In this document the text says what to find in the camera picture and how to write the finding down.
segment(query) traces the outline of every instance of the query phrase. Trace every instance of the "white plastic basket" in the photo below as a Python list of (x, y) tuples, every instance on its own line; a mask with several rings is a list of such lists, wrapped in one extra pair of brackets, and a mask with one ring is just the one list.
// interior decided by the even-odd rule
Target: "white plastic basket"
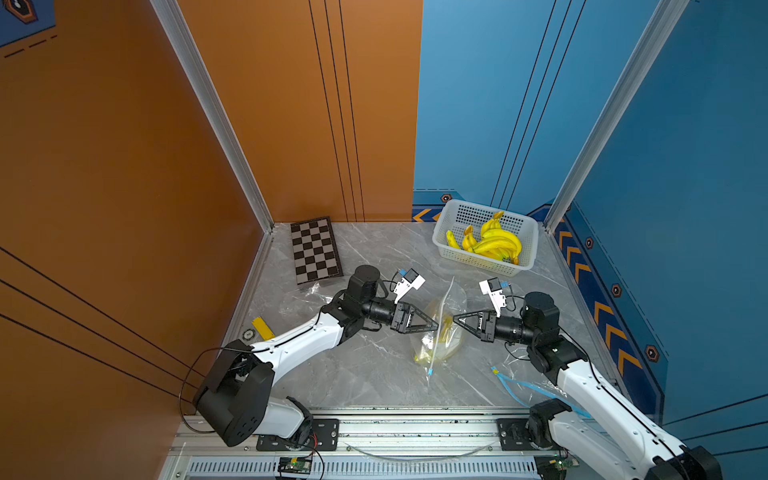
[(448, 230), (453, 232), (456, 241), (461, 245), (462, 240), (464, 240), (464, 229), (472, 225), (475, 227), (475, 240), (480, 241), (482, 224), (490, 220), (493, 214), (499, 211), (498, 208), (486, 207), (485, 205), (473, 204), (462, 200), (450, 200), (443, 207), (440, 219), (435, 225), (435, 232), (432, 234), (432, 242), (440, 251), (440, 256), (478, 266), (505, 276), (514, 276), (522, 270), (530, 270), (534, 260), (536, 260), (538, 222), (525, 215), (505, 211), (504, 216), (499, 220), (502, 228), (517, 235), (520, 243), (522, 243), (523, 251), (518, 256), (520, 260), (519, 265), (493, 260), (477, 253), (449, 247), (448, 239), (445, 238), (445, 233)]

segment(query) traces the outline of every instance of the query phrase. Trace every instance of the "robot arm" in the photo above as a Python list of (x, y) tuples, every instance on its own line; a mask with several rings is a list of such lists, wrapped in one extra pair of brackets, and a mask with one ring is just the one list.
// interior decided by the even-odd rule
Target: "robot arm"
[(606, 438), (570, 406), (552, 399), (531, 407), (528, 432), (536, 445), (565, 447), (604, 478), (722, 479), (717, 460), (706, 449), (689, 449), (652, 422), (606, 381), (586, 353), (560, 335), (560, 312), (549, 295), (527, 294), (520, 313), (517, 318), (484, 310), (453, 320), (484, 342), (498, 338), (525, 344), (531, 364), (611, 436)]
[[(414, 283), (413, 288), (423, 283), (417, 273), (413, 279), (406, 291)], [(385, 296), (377, 296), (379, 285)], [(399, 292), (397, 300), (404, 293)], [(357, 267), (347, 288), (303, 325), (252, 346), (240, 340), (227, 344), (197, 390), (195, 408), (227, 446), (238, 445), (254, 433), (303, 445), (311, 433), (312, 415), (291, 397), (270, 396), (278, 380), (318, 353), (352, 338), (367, 319), (389, 325), (398, 333), (437, 330), (437, 322), (421, 310), (388, 296), (375, 267)]]

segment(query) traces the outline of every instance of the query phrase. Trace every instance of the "banana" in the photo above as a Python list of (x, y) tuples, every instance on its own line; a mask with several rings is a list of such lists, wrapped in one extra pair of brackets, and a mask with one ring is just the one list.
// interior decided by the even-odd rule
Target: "banana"
[(512, 249), (499, 247), (496, 250), (504, 257), (504, 260), (515, 258), (515, 252)]
[(483, 234), (488, 231), (489, 228), (491, 228), (491, 225), (493, 224), (493, 219), (488, 220), (484, 224), (482, 224), (482, 227), (480, 228), (480, 237), (483, 236)]
[(458, 245), (458, 243), (456, 243), (456, 237), (453, 236), (453, 232), (452, 231), (448, 230), (447, 232), (445, 232), (445, 238), (448, 239), (448, 245), (450, 247), (461, 249), (461, 247)]
[(464, 230), (464, 240), (462, 241), (462, 248), (464, 250), (467, 250), (468, 252), (478, 242), (477, 240), (475, 240), (475, 236), (472, 235), (473, 230), (474, 230), (474, 227), (472, 227), (472, 225), (470, 225), (469, 227), (466, 227), (466, 229)]
[(487, 252), (488, 250), (499, 248), (499, 247), (516, 248), (515, 243), (507, 238), (492, 237), (492, 238), (488, 238), (487, 240), (483, 240), (482, 242), (478, 242), (478, 244), (475, 245), (470, 251), (474, 253), (483, 253), (483, 252)]
[(488, 250), (487, 252), (480, 253), (482, 256), (487, 258), (492, 258), (493, 260), (503, 261), (504, 258), (499, 253), (496, 253), (494, 250)]
[(520, 243), (520, 239), (517, 237), (517, 235), (512, 232), (508, 232), (507, 230), (502, 230), (501, 228), (488, 229), (481, 235), (481, 237), (483, 240), (488, 238), (506, 238), (515, 244), (518, 255), (523, 251), (523, 245)]

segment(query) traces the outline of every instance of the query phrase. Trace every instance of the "black and white checkerboard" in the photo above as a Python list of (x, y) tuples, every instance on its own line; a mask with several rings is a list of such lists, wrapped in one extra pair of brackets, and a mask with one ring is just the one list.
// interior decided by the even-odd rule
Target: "black and white checkerboard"
[(292, 223), (293, 259), (296, 283), (343, 276), (330, 217)]

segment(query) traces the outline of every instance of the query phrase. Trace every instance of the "gray marble surface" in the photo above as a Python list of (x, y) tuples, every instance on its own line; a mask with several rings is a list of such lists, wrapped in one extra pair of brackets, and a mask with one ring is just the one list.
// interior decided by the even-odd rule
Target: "gray marble surface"
[[(276, 335), (286, 332), (317, 314), (318, 309), (338, 290), (346, 287), (349, 275), (358, 265), (368, 263), (385, 278), (398, 269), (414, 268), (426, 278), (418, 291), (406, 301), (426, 310), (435, 298), (441, 299), (451, 278), (455, 282), (451, 298), (465, 311), (492, 308), (490, 299), (480, 293), (478, 282), (496, 276), (492, 272), (443, 259), (432, 244), (434, 223), (335, 223), (343, 278), (296, 285), (290, 227), (275, 226), (274, 241), (264, 271), (249, 308), (249, 319), (261, 316)], [(588, 351), (595, 365), (604, 372), (597, 348), (584, 324), (568, 283), (542, 230), (538, 256), (531, 270), (507, 280), (515, 295), (541, 291), (554, 298), (561, 311), (561, 325)], [(241, 327), (241, 332), (250, 325)], [(273, 388), (273, 396), (290, 395), (310, 408), (340, 406), (519, 406), (506, 392), (495, 366), (517, 380), (554, 387), (536, 372), (530, 362), (514, 359), (501, 342), (481, 343), (464, 335), (457, 353), (436, 362), (432, 376), (414, 361), (414, 344), (420, 336), (401, 335), (390, 329), (361, 331), (341, 346), (320, 353), (295, 368)], [(526, 357), (525, 348), (513, 352)], [(540, 393), (512, 385), (513, 392), (529, 405), (544, 400)]]

